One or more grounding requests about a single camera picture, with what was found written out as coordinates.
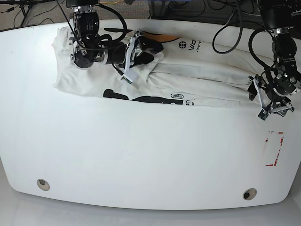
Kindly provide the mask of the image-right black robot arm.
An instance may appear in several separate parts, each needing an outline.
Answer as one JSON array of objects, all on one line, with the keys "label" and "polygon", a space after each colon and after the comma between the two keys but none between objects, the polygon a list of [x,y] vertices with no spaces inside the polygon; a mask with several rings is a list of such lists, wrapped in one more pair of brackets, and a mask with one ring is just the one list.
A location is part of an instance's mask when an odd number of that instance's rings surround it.
[{"label": "image-right black robot arm", "polygon": [[[284,117],[288,111],[294,111],[289,96],[300,91],[301,74],[297,70],[295,60],[297,45],[289,33],[293,28],[291,8],[294,7],[294,2],[259,0],[257,4],[264,27],[251,34],[248,47],[250,54],[264,71],[251,78],[248,92],[251,101],[258,97],[261,105],[258,117],[266,120],[271,114]],[[272,37],[271,66],[260,60],[253,51],[253,39],[263,31],[267,31]]]}]

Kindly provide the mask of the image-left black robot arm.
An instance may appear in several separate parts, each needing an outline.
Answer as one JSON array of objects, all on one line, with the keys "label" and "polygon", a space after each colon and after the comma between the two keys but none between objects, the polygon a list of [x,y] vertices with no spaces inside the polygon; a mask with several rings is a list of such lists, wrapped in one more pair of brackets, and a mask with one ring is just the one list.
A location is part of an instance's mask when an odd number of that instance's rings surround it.
[{"label": "image-left black robot arm", "polygon": [[[100,20],[94,6],[117,16],[122,24],[119,37],[114,39],[109,33],[98,33]],[[68,0],[66,7],[74,10],[73,22],[68,23],[73,51],[71,61],[79,68],[87,69],[95,62],[112,65],[122,80],[131,84],[138,76],[133,68],[151,63],[164,49],[160,42],[147,38],[140,30],[128,36],[130,31],[122,15],[97,0]]]}]

